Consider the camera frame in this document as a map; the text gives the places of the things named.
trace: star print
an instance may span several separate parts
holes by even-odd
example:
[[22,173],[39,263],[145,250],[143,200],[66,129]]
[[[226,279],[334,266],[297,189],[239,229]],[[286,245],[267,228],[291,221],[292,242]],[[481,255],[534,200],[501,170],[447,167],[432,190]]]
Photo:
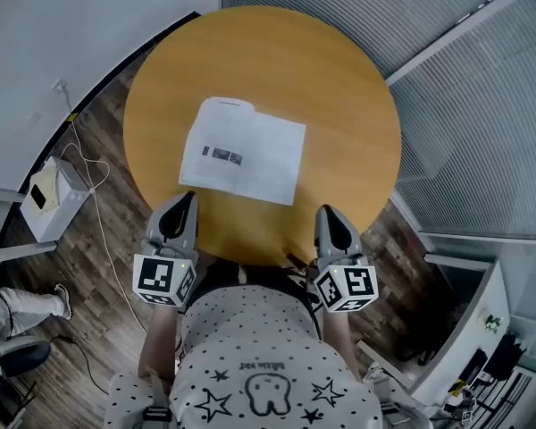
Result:
[[214,415],[216,415],[217,413],[220,415],[232,416],[231,412],[225,407],[227,400],[230,399],[230,396],[232,394],[217,399],[209,390],[207,390],[207,388],[204,388],[203,391],[206,392],[206,402],[195,405],[195,407],[206,410],[207,423],[210,423],[214,418]]
[[323,416],[323,413],[320,413],[319,416],[318,416],[318,413],[319,413],[320,409],[317,408],[316,410],[314,411],[307,411],[305,408],[304,408],[304,413],[306,413],[305,415],[303,415],[300,419],[307,419],[310,424],[313,423],[314,421],[317,421],[318,419],[322,419],[322,416]]
[[336,401],[334,399],[339,399],[340,397],[344,396],[343,394],[338,394],[333,390],[333,380],[330,380],[330,382],[323,387],[313,383],[312,386],[314,386],[314,392],[317,392],[317,394],[312,400],[324,399],[332,407],[336,406]]
[[221,380],[228,380],[229,377],[226,376],[226,374],[227,374],[228,372],[229,372],[228,370],[225,370],[224,372],[219,372],[218,370],[215,370],[214,373],[215,373],[216,375],[211,376],[211,378],[214,378],[214,380],[216,380],[217,383],[218,383],[219,381],[221,381]]

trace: white cable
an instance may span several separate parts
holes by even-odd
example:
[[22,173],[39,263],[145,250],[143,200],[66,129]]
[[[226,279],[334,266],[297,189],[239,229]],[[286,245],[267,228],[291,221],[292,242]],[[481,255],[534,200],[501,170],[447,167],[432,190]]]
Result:
[[[65,88],[63,88],[63,93],[64,93],[64,95],[66,97],[66,101],[68,102],[68,107],[70,108],[70,113],[71,113],[71,107],[70,107],[70,104],[69,104],[69,96],[68,96],[68,93],[65,90]],[[70,124],[71,124],[71,128],[73,129],[73,134],[75,135],[75,139],[78,142],[78,144],[76,145],[75,143],[68,143],[65,146],[65,148],[63,149],[62,154],[60,155],[60,158],[63,157],[63,154],[65,153],[65,150],[68,147],[75,147],[78,150],[78,153],[80,154],[81,159],[83,159],[83,163],[86,166],[86,172],[88,174],[88,179],[89,179],[89,192],[92,194],[93,199],[95,200],[95,203],[96,203],[97,220],[99,221],[99,229],[101,230],[101,237],[104,240],[105,253],[107,254],[107,258],[109,259],[109,263],[111,264],[111,268],[113,269],[113,275],[115,276],[115,280],[117,281],[117,284],[119,284],[119,288],[121,289],[121,294],[123,294],[123,298],[127,302],[127,305],[129,306],[129,310],[131,310],[131,314],[135,318],[135,321],[137,321],[137,324],[139,324],[139,327],[143,330],[143,332],[145,334],[147,334],[147,330],[145,329],[145,327],[143,327],[143,324],[139,321],[139,318],[137,317],[135,311],[133,310],[133,306],[129,302],[129,299],[127,297],[125,289],[123,288],[123,285],[121,284],[121,282],[119,281],[119,278],[117,277],[117,270],[115,270],[115,265],[113,264],[113,260],[111,258],[111,253],[109,252],[109,248],[107,247],[107,239],[105,238],[104,226],[103,226],[103,224],[101,222],[101,213],[99,212],[99,204],[97,202],[96,189],[99,188],[99,186],[101,186],[105,182],[105,180],[107,180],[107,178],[109,177],[109,173],[111,171],[111,167],[106,161],[87,159],[83,155],[83,152],[81,151],[81,141],[80,141],[80,137],[78,136],[78,131],[75,128],[75,124],[73,123],[73,121],[71,121]],[[93,181],[91,180],[91,174],[89,173],[88,163],[105,164],[105,166],[107,167],[107,174],[105,175],[105,177],[98,184],[94,185]]]

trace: printed page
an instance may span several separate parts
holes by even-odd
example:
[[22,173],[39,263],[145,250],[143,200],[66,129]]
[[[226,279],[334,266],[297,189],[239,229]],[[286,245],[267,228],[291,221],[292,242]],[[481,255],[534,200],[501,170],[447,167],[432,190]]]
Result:
[[236,193],[292,205],[296,192],[306,126],[256,113],[250,126],[243,170]]
[[207,98],[185,145],[179,184],[234,193],[255,108],[231,98]]

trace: power cord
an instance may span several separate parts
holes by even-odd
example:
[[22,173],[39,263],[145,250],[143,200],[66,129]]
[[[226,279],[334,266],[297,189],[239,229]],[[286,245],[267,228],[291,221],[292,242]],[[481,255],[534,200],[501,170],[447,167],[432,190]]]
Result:
[[99,386],[99,384],[96,383],[96,381],[94,380],[93,378],[93,375],[91,374],[91,368],[89,367],[89,359],[88,359],[88,356],[86,355],[85,351],[81,348],[81,346],[72,338],[72,337],[68,337],[66,335],[56,335],[52,340],[50,340],[50,343],[52,343],[52,341],[56,340],[56,339],[59,339],[61,341],[65,341],[66,343],[70,343],[71,345],[75,345],[76,347],[78,347],[78,349],[81,351],[81,354],[83,355],[83,357],[86,359],[86,366],[88,367],[88,374],[89,374],[89,378],[91,379],[91,382],[105,395],[109,395],[109,392],[107,392],[106,390],[104,390],[101,386]]
[[[133,310],[133,306],[129,302],[129,298],[127,297],[127,294],[125,293],[125,289],[123,288],[123,285],[121,284],[121,282],[119,281],[119,278],[117,276],[117,270],[115,270],[115,265],[113,264],[113,259],[111,257],[111,253],[109,252],[109,248],[107,246],[107,239],[105,238],[104,226],[103,226],[103,224],[101,222],[101,213],[99,213],[99,203],[97,202],[96,190],[109,177],[109,173],[111,172],[111,167],[109,166],[109,164],[106,161],[87,159],[83,155],[83,151],[81,150],[81,140],[80,140],[80,137],[78,136],[78,131],[75,128],[75,123],[74,123],[75,116],[72,116],[72,114],[71,114],[72,109],[71,109],[71,103],[70,103],[70,95],[69,95],[65,85],[62,86],[62,90],[63,90],[63,95],[65,96],[65,103],[68,106],[68,109],[70,110],[70,118],[68,118],[68,120],[70,121],[71,129],[73,130],[73,134],[75,135],[75,139],[78,142],[78,144],[76,145],[75,143],[68,143],[65,146],[65,148],[63,149],[62,154],[60,155],[60,158],[63,157],[63,155],[65,154],[65,151],[66,151],[66,149],[68,147],[75,147],[78,150],[78,153],[80,154],[80,157],[83,160],[84,165],[86,166],[86,173],[88,174],[88,179],[89,179],[89,192],[93,196],[93,199],[95,200],[95,203],[96,203],[97,220],[99,221],[99,229],[101,230],[101,237],[102,237],[102,239],[104,241],[105,253],[107,254],[107,258],[109,259],[109,264],[111,264],[111,268],[113,270],[113,275],[115,276],[115,280],[117,281],[117,284],[119,285],[119,289],[121,290],[121,294],[123,295],[123,298],[125,299],[125,301],[127,302],[127,305],[129,306],[129,310],[133,314],[133,317],[135,318],[135,321],[137,321],[137,324],[139,325],[141,330],[145,334],[147,334],[147,330],[145,329],[143,324],[139,321],[139,318],[138,318],[137,314],[135,313],[135,310]],[[91,174],[89,173],[88,163],[104,164],[107,167],[107,174],[105,175],[105,177],[98,184],[94,185],[93,181],[91,180]]]

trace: white t-shirt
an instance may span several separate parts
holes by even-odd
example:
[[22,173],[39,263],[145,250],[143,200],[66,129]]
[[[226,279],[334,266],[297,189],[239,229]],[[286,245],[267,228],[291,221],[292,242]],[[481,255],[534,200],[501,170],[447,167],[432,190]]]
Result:
[[[179,428],[381,428],[375,394],[287,294],[261,286],[209,292],[185,314],[182,339],[171,393]],[[116,375],[105,427],[138,421],[151,398],[145,382]]]

